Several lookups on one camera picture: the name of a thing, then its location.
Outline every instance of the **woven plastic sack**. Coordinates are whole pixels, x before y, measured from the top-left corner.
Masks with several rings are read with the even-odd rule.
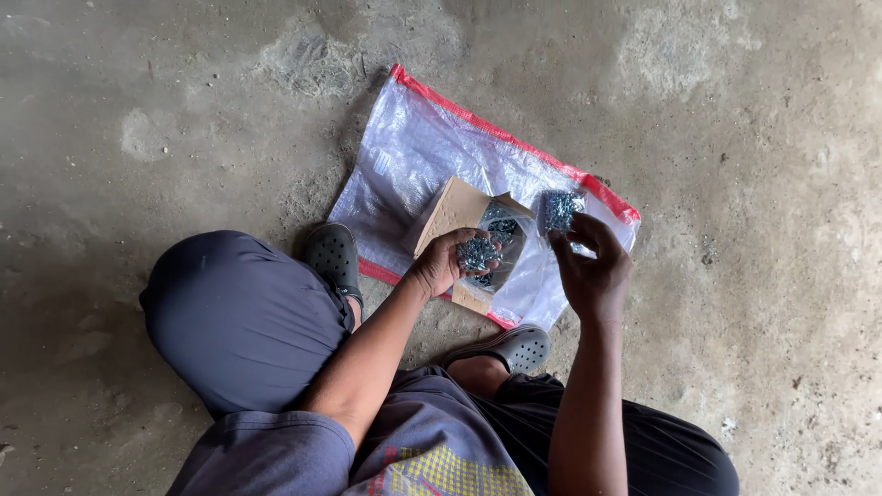
[[[534,212],[547,190],[579,192],[588,214],[609,225],[626,251],[634,246],[640,214],[593,176],[458,107],[399,64],[390,76],[328,219],[352,229],[363,274],[398,282],[414,261],[401,240],[450,176],[491,196],[510,192]],[[504,328],[532,323],[547,331],[567,301],[554,254],[540,233],[531,239],[536,246],[522,253],[487,316]]]

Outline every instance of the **dark pants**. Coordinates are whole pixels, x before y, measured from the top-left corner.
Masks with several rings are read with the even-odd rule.
[[[280,412],[353,328],[343,296],[309,267],[243,233],[188,238],[162,255],[141,294],[147,333],[214,418]],[[446,376],[439,367],[424,373]],[[548,374],[512,375],[494,401],[473,397],[537,495],[564,386]],[[624,402],[631,494],[735,495],[719,444],[695,425]]]

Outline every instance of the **concrete floor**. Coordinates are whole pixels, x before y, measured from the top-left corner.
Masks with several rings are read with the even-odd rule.
[[[217,2],[0,7],[0,496],[165,492],[209,419],[144,335],[152,263],[291,248],[396,61],[640,209],[625,397],[744,494],[878,494],[879,0]],[[492,328],[433,301],[405,364]]]

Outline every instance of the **sleeve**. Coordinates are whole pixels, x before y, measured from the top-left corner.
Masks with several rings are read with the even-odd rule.
[[[354,457],[349,433],[317,413],[232,414],[199,440],[168,496],[339,496]]]

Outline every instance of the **cardboard box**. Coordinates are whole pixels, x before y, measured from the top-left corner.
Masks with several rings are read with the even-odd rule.
[[[532,219],[535,219],[536,217],[536,214],[534,214],[529,208],[524,207],[512,199],[512,195],[509,193],[504,193],[499,196],[490,196],[462,179],[459,179],[456,176],[451,176],[447,181],[447,185],[445,185],[445,188],[437,197],[437,201],[434,202],[434,206],[430,205],[431,213],[416,242],[414,258],[419,257],[431,240],[438,236],[458,228],[477,227],[478,223],[481,222],[481,218],[484,216],[484,212],[487,210],[487,205],[493,200],[498,201],[515,212],[525,214]],[[519,255],[519,251],[509,252],[507,253],[505,260],[517,263]],[[497,274],[499,277],[504,277],[506,279],[509,275],[507,272],[500,272],[494,275],[496,276]],[[504,284],[505,281],[495,279],[494,283]],[[490,310],[490,301],[475,297],[475,290],[472,288],[469,288],[469,284],[462,280],[456,281],[456,283],[453,284],[452,301],[455,304],[460,304],[468,309],[474,310],[481,315],[486,315]]]

